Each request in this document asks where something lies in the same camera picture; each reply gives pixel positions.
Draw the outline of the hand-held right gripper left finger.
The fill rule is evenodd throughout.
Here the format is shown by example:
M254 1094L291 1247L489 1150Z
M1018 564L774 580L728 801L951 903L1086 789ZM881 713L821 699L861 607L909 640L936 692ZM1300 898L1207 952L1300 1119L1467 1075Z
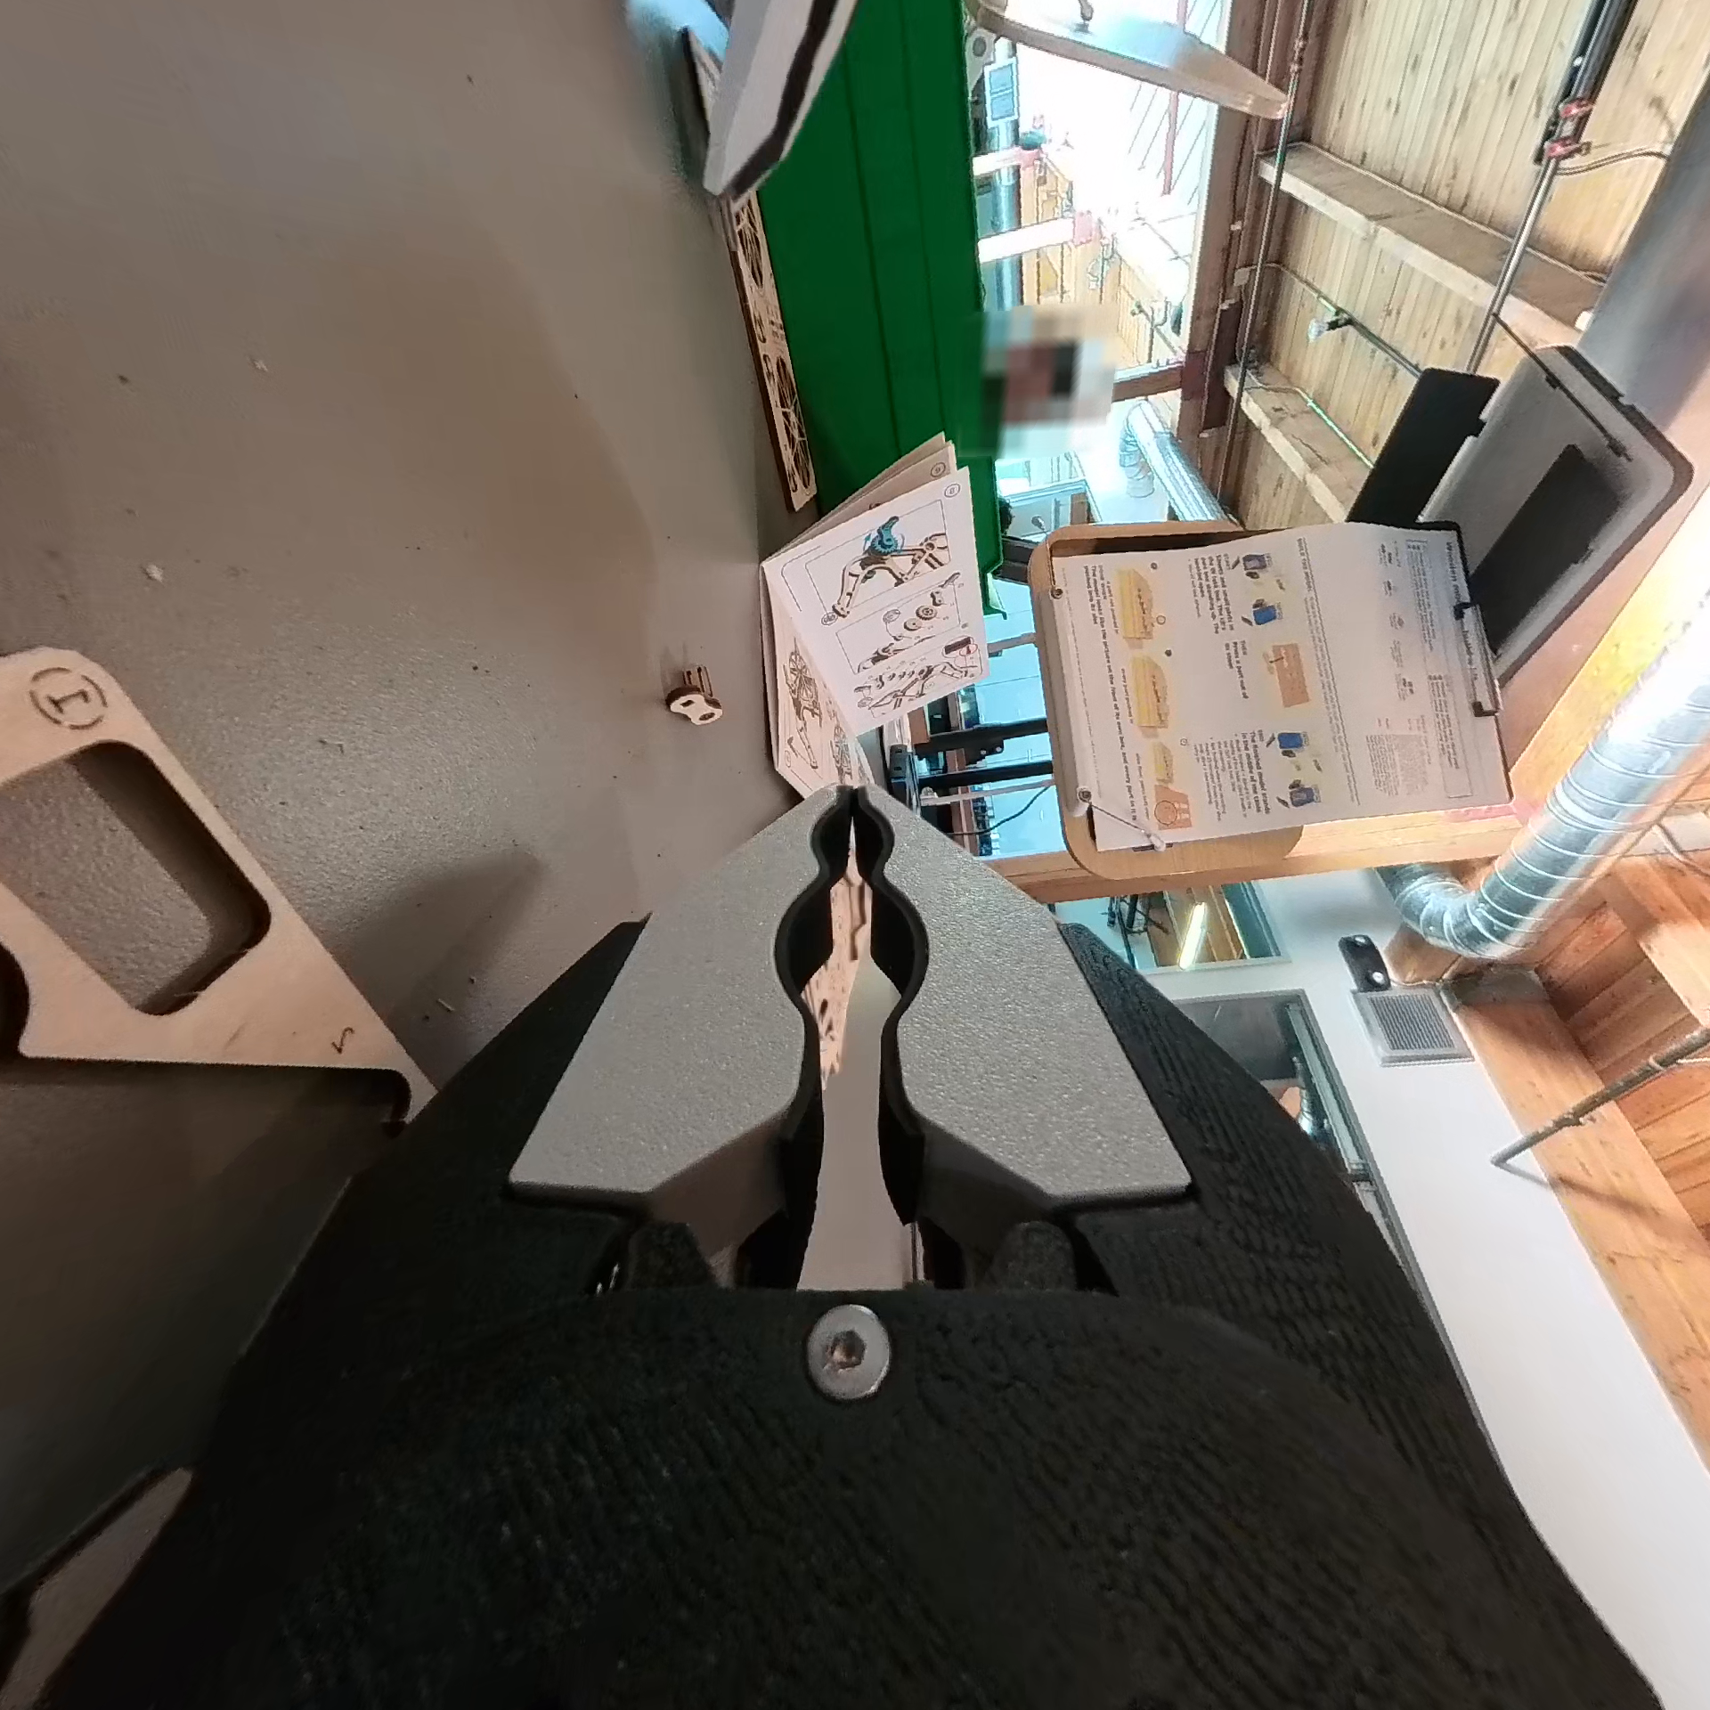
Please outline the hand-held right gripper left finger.
M852 789L829 784L647 918L509 1192L689 1228L800 1288L821 1210L821 1003Z

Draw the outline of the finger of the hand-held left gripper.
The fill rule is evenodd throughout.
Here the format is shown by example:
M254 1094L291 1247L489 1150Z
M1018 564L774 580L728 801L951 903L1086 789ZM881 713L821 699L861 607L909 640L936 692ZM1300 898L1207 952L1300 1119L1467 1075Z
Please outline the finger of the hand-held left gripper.
M711 195L751 195L800 141L852 0L733 0L711 111Z

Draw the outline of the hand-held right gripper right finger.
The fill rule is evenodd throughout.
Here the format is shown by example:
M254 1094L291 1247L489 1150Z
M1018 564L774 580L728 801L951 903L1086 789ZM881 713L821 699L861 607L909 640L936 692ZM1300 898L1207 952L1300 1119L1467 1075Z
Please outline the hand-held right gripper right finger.
M1193 1173L1061 918L901 813L850 801L867 952L900 991L875 1159L923 1284L976 1284L1011 1228L1186 1208Z

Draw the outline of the wooden parts sheet with gears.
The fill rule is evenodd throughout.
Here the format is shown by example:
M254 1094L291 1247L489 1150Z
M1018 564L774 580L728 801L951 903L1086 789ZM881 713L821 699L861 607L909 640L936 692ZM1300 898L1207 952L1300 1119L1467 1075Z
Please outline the wooden parts sheet with gears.
M733 302L757 354L757 393L766 393L766 434L779 457L788 501L804 512L821 497L813 445L804 445L804 414L800 414L800 372L779 314L779 273L766 248L766 210L757 191L722 203L722 240L733 266Z

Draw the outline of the green plastic bin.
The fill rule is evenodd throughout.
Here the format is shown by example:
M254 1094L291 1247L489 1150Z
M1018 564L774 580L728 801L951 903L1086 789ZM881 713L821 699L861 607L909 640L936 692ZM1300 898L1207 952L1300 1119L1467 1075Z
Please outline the green plastic bin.
M791 151L757 191L821 501L947 434L999 564L966 7L861 0Z

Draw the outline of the plywood clipboard stand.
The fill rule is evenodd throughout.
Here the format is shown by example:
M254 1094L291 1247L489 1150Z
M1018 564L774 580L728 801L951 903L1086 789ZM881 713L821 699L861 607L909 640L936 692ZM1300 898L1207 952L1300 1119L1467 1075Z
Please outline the plywood clipboard stand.
M1165 515L1165 525L1061 525L1033 549L1033 619L1038 619L1038 678L1047 678L1047 737L1051 737L1051 789L1070 781L1070 725L1063 725L1063 667L1051 640L1051 564L1063 552L1133 552L1133 549L1232 549L1249 525L1232 515ZM1283 835L1225 835L1177 850L1097 850L1086 818L1061 807L1061 855L999 855L996 868L1038 903L1133 898L1133 888L1193 888L1193 881L1266 881L1300 873L1300 827Z

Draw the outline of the pale wooden board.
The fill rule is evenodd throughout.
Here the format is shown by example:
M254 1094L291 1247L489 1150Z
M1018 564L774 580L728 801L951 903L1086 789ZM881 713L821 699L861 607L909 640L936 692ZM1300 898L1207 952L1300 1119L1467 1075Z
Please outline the pale wooden board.
M1011 34L1018 52L1063 54L1086 73L1117 73L1177 99L1207 99L1239 116L1283 116L1290 99L1232 64L1225 52L1200 45L1177 20L1097 0L966 0L966 20Z

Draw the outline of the clipboard with instruction sheet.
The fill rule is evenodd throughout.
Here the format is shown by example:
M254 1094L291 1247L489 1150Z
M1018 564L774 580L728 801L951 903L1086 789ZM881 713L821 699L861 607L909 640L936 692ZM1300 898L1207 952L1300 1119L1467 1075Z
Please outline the clipboard with instruction sheet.
M1033 603L1061 818L1103 855L1517 801L1448 515L1061 525Z

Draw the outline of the assembly instruction booklet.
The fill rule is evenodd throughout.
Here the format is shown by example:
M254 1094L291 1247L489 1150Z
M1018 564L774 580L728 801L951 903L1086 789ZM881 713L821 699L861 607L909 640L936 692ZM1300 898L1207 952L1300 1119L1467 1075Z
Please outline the assembly instruction booklet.
M989 678L976 474L932 434L766 559L766 713L779 781L867 784L861 737Z

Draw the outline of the black flat panel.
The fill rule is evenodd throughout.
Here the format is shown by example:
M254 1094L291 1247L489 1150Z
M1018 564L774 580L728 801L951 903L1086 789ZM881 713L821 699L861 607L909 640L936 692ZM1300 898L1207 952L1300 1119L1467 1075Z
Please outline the black flat panel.
M1498 375L1483 372L1422 372L1354 497L1354 525L1422 525L1455 445L1483 428L1483 400Z

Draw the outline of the emptied wooden parts frame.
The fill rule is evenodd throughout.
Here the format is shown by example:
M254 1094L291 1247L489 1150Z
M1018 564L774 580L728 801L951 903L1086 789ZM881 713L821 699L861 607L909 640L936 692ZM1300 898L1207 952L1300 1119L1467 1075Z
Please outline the emptied wooden parts frame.
M123 699L123 684L83 650L7 650L0 662L0 781L34 781L100 740L120 740L162 771L199 813L208 850L254 881L268 929L167 1015L135 1006L83 952L67 952L17 888L0 888L0 949L19 967L29 1015L19 1056L93 1066L291 1066L291 1075L391 1075L398 1119L432 1101L427 1075L275 888L208 789Z

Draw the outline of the white wall vent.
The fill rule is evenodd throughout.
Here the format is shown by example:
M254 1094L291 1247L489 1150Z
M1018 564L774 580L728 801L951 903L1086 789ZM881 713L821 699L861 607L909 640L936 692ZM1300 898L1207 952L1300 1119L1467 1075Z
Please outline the white wall vent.
M1354 991L1354 1006L1382 1066L1469 1056L1445 991Z

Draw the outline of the silver ventilation duct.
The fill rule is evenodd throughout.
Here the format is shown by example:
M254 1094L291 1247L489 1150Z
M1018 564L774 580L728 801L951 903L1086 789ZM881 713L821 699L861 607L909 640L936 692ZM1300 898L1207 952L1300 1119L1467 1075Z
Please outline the silver ventilation duct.
M1382 868L1405 928L1455 963L1518 963L1702 771L1710 740L1710 607L1630 678L1593 748L1526 813L1505 855L1455 881L1448 868Z

